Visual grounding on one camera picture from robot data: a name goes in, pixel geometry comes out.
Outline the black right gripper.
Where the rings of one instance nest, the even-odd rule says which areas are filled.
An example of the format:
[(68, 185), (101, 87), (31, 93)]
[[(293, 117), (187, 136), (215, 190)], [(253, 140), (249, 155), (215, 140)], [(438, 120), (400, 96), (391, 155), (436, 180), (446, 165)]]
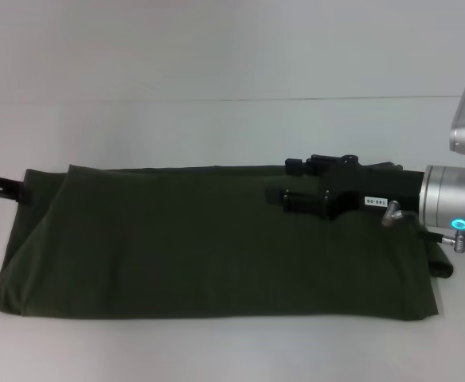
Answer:
[(267, 188), (267, 203), (281, 207), (285, 213), (321, 215), (333, 220), (356, 210), (382, 214), (391, 201), (396, 201), (402, 211), (419, 211), (424, 180), (421, 171), (403, 170), (387, 162), (364, 166), (356, 156), (317, 154), (306, 160), (288, 158), (284, 169), (288, 176), (320, 177), (320, 198), (287, 188)]

